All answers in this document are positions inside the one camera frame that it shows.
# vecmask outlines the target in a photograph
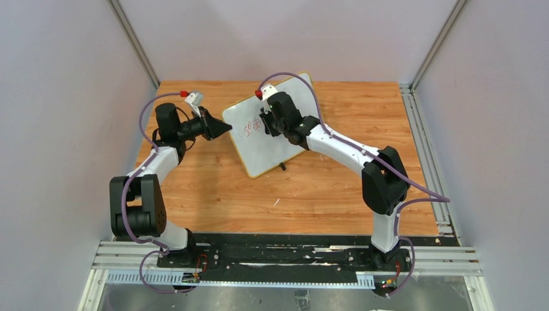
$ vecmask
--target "red connector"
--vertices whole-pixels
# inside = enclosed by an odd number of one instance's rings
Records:
[[[257,97],[259,100],[262,100],[262,99],[263,99],[263,92],[261,92],[260,89],[257,89],[257,90],[256,90],[256,97]]]

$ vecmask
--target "wooden table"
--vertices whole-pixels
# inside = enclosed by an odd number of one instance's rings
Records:
[[[253,94],[258,82],[164,81],[158,93],[198,90],[202,105],[221,119],[227,106]],[[315,82],[322,115],[334,130],[356,141],[398,150],[408,175],[425,184],[396,83]],[[181,97],[166,97],[190,111]],[[147,126],[157,127],[153,111]],[[145,140],[138,164],[150,152]],[[372,211],[364,204],[361,179],[334,160],[304,152],[252,179],[246,175],[226,133],[214,141],[199,137],[183,162],[162,183],[169,219],[192,231],[371,235]],[[427,197],[417,189],[408,200]],[[429,203],[411,205],[402,213],[404,235],[437,235]]]

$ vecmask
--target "aluminum frame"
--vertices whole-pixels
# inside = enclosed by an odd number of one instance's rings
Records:
[[[425,76],[425,73],[431,66],[432,61],[434,60],[435,56],[438,54],[438,51],[440,50],[441,46],[444,44],[444,41],[448,37],[450,31],[454,27],[456,20],[460,17],[461,13],[463,12],[463,9],[465,8],[465,5],[469,2],[469,0],[457,0],[454,6],[452,7],[452,10],[450,11],[450,14],[448,15],[448,18],[444,22],[444,25],[440,29],[436,39],[431,45],[431,48],[427,52],[427,55],[423,59],[423,62],[420,65],[420,68],[418,69],[418,72],[414,76],[414,79],[412,83],[410,84],[410,90],[415,91],[418,88],[418,85],[421,82],[421,79]]]
[[[330,246],[329,248],[319,247],[318,251],[340,251],[349,248],[365,248],[367,246]],[[418,246],[416,249],[416,269],[413,274],[417,276],[462,276],[468,281],[471,301],[477,306],[475,310],[482,309],[482,306],[489,303],[486,286],[482,278],[482,272],[473,248],[447,247],[447,246]],[[119,274],[117,284],[135,284],[135,278],[131,276],[139,270],[142,257],[158,250],[158,246],[147,244],[136,244],[134,242],[108,242],[102,241],[97,249],[94,262],[86,283],[86,287],[80,300],[79,311],[95,311],[99,306],[103,288],[107,284],[110,270]],[[150,256],[145,262],[147,275],[158,275],[158,280],[164,277],[166,285],[172,283],[171,278],[166,275],[178,274],[181,272],[194,272],[193,268],[158,268],[156,261],[158,254]],[[376,275],[392,275],[391,272],[357,272],[357,283],[332,284],[332,283],[274,283],[274,282],[226,282],[210,281],[206,286],[228,286],[228,287],[279,287],[279,288],[367,288],[368,280]]]
[[[115,15],[116,19],[120,23],[122,30],[126,34],[129,44],[131,44],[131,47],[133,47],[133,50],[135,51],[135,55],[137,55],[137,58],[139,59],[139,62],[143,66],[143,69],[145,70],[145,73],[149,77],[149,80],[151,80],[151,83],[153,84],[155,89],[158,89],[158,87],[160,86],[160,80],[158,79],[158,76],[156,75],[156,72],[154,71],[154,68],[151,62],[149,61],[149,58],[145,54],[145,50],[143,49],[143,46],[139,42],[139,39],[137,38],[135,31],[133,31],[133,28],[129,23],[129,19],[126,16],[126,13],[124,12],[122,5],[120,4],[120,1],[107,0],[107,3],[109,3],[109,6],[113,10],[113,14]]]
[[[421,108],[416,101],[414,92],[410,90],[410,86],[408,84],[400,84],[399,86],[427,188],[444,195],[446,192],[445,187],[436,168],[436,159],[429,133],[423,125],[424,118]],[[452,223],[450,204],[432,203],[431,205],[439,235],[455,236],[461,244],[459,234],[455,231]]]

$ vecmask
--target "gray wall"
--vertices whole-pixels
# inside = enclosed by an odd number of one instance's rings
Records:
[[[161,80],[410,82],[455,0],[122,0]]]
[[[547,310],[549,2],[471,1],[418,91],[496,310]]]
[[[5,1],[0,29],[0,310],[75,310],[153,89],[105,1]]]

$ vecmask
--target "whiteboard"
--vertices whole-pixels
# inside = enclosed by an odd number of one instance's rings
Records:
[[[299,75],[312,85],[308,73]],[[302,116],[319,117],[315,99],[303,82],[290,78],[277,84],[276,88],[291,96]],[[259,117],[261,107],[261,100],[251,96],[223,110],[221,114],[223,121],[232,125],[230,138],[251,178],[258,177],[305,151],[290,144],[283,135],[272,137],[265,134],[265,126]]]

